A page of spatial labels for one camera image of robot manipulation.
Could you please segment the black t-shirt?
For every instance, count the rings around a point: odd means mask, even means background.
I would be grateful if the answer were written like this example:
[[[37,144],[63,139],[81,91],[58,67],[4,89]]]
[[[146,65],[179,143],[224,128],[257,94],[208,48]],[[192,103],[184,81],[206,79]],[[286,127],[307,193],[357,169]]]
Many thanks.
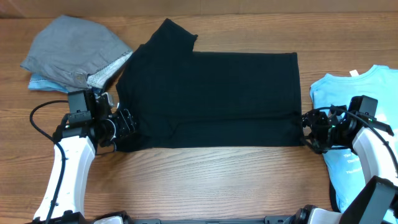
[[[297,54],[196,52],[196,39],[166,19],[132,54],[116,89],[137,129],[117,149],[299,146]]]

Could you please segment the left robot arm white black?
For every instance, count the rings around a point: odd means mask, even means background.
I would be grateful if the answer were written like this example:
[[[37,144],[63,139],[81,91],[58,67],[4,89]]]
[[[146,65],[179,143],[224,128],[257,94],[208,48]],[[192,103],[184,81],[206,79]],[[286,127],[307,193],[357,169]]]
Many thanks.
[[[127,109],[114,107],[113,97],[91,90],[70,92],[69,112],[49,135],[32,126],[54,144],[54,162],[47,190],[33,223],[88,223],[84,200],[89,169],[99,147],[116,150],[126,136],[136,132]]]

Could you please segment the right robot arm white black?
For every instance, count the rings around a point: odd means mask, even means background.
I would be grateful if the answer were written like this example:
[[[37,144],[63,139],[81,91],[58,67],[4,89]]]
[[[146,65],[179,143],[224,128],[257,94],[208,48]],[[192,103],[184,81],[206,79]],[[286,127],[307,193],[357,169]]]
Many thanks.
[[[343,212],[306,205],[285,219],[292,223],[384,223],[387,212],[397,215],[397,153],[389,137],[392,128],[375,118],[377,100],[352,97],[349,106],[322,107],[302,115],[310,133],[302,142],[317,154],[350,149],[359,157],[365,187]]]

